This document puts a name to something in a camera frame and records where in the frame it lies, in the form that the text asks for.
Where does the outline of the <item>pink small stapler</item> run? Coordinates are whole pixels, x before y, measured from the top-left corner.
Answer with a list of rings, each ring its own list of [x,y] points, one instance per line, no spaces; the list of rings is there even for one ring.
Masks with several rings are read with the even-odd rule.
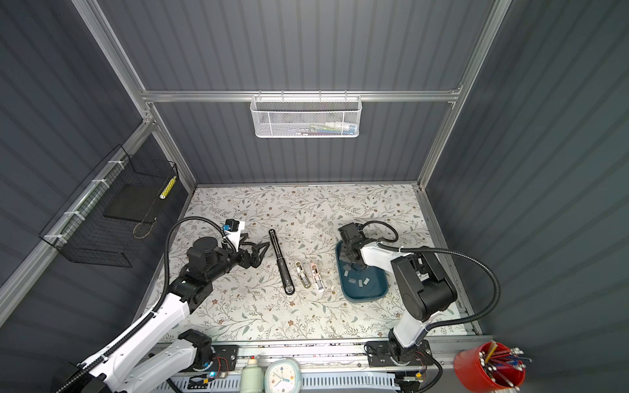
[[[311,273],[312,273],[316,290],[320,293],[323,293],[325,291],[325,286],[324,286],[324,282],[319,271],[319,267],[318,265],[316,265],[316,263],[311,264]]]

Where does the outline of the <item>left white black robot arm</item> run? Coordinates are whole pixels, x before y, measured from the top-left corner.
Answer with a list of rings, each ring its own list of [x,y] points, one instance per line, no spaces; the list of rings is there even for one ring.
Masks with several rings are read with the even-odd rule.
[[[63,366],[52,379],[52,392],[151,392],[187,369],[211,378],[229,371],[229,362],[216,355],[211,338],[194,329],[181,333],[154,356],[148,354],[211,295],[216,279],[236,266],[259,267],[270,247],[269,242],[250,242],[242,221],[228,219],[222,225],[203,221],[218,237],[196,240],[176,279],[170,277],[166,261],[165,284],[157,303],[94,355]]]

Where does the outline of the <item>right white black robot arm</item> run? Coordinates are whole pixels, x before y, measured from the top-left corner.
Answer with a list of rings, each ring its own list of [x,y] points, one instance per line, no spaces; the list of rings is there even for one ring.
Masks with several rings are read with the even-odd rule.
[[[371,220],[350,223],[338,229],[341,254],[360,268],[378,268],[395,278],[406,311],[388,334],[386,352],[396,365],[407,365],[419,343],[436,328],[467,324],[493,311],[501,297],[496,274],[483,262],[454,250],[434,247],[394,247],[400,238],[391,224]],[[488,305],[475,314],[439,321],[439,314],[458,299],[458,291],[437,255],[452,255],[478,266],[491,280],[493,295]]]

